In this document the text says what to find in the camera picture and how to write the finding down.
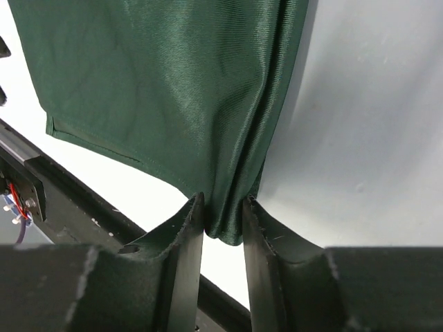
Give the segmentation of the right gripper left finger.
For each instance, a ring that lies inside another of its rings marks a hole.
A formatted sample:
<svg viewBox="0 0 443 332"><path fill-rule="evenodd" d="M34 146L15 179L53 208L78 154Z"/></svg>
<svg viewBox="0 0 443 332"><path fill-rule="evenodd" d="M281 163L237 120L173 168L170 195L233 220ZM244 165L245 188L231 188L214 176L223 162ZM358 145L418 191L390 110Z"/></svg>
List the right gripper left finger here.
<svg viewBox="0 0 443 332"><path fill-rule="evenodd" d="M151 295L148 331L194 331L204 237L204 194L118 253L138 263L136 295Z"/></svg>

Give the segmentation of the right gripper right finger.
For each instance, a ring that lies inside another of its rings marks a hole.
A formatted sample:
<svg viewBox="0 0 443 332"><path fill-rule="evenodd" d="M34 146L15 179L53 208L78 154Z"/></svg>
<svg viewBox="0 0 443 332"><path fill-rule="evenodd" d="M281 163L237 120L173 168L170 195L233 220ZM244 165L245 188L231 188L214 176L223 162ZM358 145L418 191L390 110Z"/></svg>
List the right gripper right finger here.
<svg viewBox="0 0 443 332"><path fill-rule="evenodd" d="M325 250L274 219L254 198L242 203L253 331L342 331L346 314Z"/></svg>

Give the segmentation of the dark green cloth napkin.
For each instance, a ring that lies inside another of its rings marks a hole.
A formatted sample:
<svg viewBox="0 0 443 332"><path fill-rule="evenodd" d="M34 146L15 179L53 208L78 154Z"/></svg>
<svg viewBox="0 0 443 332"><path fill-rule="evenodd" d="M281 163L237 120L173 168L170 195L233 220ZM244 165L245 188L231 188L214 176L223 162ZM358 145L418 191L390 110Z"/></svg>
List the dark green cloth napkin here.
<svg viewBox="0 0 443 332"><path fill-rule="evenodd" d="M242 242L307 1L11 1L48 135L201 192Z"/></svg>

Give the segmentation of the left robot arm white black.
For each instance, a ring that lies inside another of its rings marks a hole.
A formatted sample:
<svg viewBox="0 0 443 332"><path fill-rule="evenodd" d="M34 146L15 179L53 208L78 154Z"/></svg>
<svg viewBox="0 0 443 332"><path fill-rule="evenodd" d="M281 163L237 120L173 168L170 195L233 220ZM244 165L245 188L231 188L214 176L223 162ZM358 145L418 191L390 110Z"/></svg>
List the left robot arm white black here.
<svg viewBox="0 0 443 332"><path fill-rule="evenodd" d="M6 59L11 56L11 51L8 48L7 44L5 43L4 39L0 39L1 44L1 60ZM1 64L1 82L4 81L4 77L6 76L6 65ZM4 91L3 87L1 86L1 106L3 107L5 103L7 102L7 95Z"/></svg>

